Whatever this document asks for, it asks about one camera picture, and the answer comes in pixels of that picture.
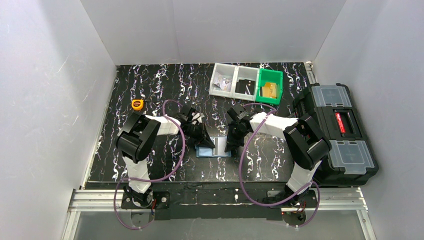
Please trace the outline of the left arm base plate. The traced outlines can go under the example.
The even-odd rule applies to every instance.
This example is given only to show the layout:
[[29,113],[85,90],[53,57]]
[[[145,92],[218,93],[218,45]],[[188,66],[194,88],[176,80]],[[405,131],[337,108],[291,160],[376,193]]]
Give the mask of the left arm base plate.
[[143,195],[140,193],[124,192],[120,201],[120,208],[125,210],[141,209],[168,209],[170,206],[170,193],[163,191],[150,191]]

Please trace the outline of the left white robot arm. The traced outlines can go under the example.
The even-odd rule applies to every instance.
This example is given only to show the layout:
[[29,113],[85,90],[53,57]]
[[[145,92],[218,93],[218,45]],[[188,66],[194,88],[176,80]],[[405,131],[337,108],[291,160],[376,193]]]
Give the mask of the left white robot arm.
[[126,164],[129,188],[138,194],[145,194],[151,183],[155,182],[149,177],[147,157],[157,136],[180,135],[183,145],[186,139],[191,139],[196,146],[215,148],[203,123],[203,116],[187,105],[182,105],[174,117],[132,113],[115,141]]

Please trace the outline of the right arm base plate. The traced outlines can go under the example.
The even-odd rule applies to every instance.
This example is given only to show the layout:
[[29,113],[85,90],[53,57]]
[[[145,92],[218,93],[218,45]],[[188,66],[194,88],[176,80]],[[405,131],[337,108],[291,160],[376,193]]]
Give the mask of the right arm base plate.
[[319,204],[320,198],[316,192],[313,189],[307,189],[285,203],[270,206],[270,208],[281,209],[282,219],[286,225],[298,228],[312,219]]

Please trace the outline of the blue card holder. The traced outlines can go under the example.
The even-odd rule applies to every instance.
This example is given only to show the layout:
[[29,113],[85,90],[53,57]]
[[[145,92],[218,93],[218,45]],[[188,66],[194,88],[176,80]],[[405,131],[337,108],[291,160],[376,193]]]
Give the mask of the blue card holder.
[[[216,136],[210,137],[213,142],[214,142],[215,137]],[[223,156],[223,157],[214,156],[214,148],[196,146],[195,149],[196,149],[196,157],[197,158],[223,158],[223,157],[231,157],[232,156],[231,152],[228,156]]]

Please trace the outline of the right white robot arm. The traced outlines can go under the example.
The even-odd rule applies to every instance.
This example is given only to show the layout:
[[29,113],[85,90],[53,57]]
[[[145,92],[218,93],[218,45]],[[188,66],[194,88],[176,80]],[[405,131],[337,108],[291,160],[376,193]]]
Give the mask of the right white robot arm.
[[294,168],[285,192],[300,196],[312,184],[313,176],[327,157],[332,145],[318,123],[308,114],[300,118],[280,117],[273,112],[248,112],[237,104],[227,114],[231,118],[225,151],[231,152],[245,145],[249,133],[262,133],[284,139],[294,160]]

